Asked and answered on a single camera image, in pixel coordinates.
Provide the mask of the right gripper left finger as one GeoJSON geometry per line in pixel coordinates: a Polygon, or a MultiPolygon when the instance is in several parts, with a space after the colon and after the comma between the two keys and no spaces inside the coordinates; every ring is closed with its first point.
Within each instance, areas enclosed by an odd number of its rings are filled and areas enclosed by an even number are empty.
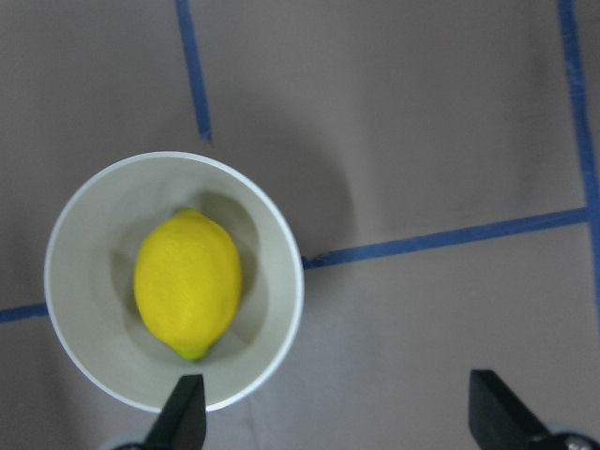
{"type": "Polygon", "coordinates": [[[207,420],[203,375],[177,382],[141,449],[202,449],[207,420]]]}

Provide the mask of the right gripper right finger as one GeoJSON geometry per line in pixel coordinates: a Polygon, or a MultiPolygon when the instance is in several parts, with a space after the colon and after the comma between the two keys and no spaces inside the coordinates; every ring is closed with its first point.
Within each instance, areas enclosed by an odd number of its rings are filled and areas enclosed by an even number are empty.
{"type": "Polygon", "coordinates": [[[587,435],[550,430],[491,369],[470,372],[468,425],[482,450],[599,447],[599,441],[587,435]]]}

